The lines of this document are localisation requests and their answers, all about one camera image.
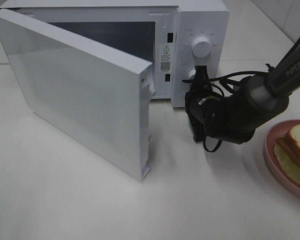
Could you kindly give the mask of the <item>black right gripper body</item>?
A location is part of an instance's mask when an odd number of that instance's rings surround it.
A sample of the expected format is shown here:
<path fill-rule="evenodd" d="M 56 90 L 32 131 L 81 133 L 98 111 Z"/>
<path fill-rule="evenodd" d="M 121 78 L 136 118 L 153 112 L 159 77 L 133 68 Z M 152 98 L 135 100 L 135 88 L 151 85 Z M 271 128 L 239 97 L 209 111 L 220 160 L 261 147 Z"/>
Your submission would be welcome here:
<path fill-rule="evenodd" d="M 185 95 L 185 111 L 195 142 L 205 142 L 215 134 L 215 95 L 209 83 L 195 83 Z"/>

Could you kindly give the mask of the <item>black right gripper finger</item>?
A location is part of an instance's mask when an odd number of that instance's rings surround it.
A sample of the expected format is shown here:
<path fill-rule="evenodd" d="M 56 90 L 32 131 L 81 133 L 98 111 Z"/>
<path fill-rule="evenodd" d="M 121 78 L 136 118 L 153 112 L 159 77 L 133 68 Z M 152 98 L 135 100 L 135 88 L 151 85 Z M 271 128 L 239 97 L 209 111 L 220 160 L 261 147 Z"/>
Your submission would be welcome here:
<path fill-rule="evenodd" d="M 206 65 L 195 66 L 194 82 L 201 85 L 208 85 L 210 83 Z"/>

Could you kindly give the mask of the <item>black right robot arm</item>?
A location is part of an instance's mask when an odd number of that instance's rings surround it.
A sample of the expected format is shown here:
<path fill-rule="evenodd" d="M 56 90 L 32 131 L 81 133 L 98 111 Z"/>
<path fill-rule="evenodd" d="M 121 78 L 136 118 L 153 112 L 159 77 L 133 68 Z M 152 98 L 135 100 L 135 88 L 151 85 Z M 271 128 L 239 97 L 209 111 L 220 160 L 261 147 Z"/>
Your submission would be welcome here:
<path fill-rule="evenodd" d="M 255 130 L 284 112 L 289 96 L 300 88 L 300 45 L 294 47 L 277 67 L 269 72 L 243 72 L 241 81 L 229 76 L 217 81 L 228 89 L 230 96 L 213 91 L 214 79 L 210 79 L 205 65 L 195 67 L 193 79 L 185 94 L 185 112 L 195 142 L 206 142 L 207 137 L 217 139 L 219 147 L 223 141 L 242 144 L 248 142 Z"/>

